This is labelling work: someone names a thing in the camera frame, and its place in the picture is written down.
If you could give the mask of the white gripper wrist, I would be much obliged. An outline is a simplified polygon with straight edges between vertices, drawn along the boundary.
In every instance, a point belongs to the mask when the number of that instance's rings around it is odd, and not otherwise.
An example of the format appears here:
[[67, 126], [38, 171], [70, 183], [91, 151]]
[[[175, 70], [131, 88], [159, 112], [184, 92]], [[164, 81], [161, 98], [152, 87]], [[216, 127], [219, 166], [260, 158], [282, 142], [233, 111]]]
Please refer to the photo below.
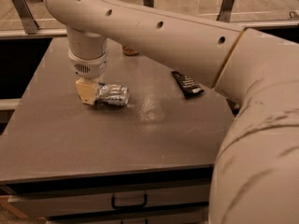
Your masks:
[[79, 98], [83, 104], [94, 105], [99, 85], [87, 78], [99, 78], [107, 68], [107, 55], [104, 53], [96, 59], [81, 59], [68, 51], [71, 69], [81, 78], [76, 81]]

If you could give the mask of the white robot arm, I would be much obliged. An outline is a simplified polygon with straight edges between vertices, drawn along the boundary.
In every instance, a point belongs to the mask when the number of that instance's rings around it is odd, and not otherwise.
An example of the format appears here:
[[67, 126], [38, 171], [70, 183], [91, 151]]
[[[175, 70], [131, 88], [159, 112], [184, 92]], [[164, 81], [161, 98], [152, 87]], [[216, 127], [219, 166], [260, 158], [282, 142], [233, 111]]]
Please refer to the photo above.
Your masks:
[[210, 224], [299, 224], [299, 45], [250, 28], [118, 0], [44, 0], [240, 105], [210, 188]]

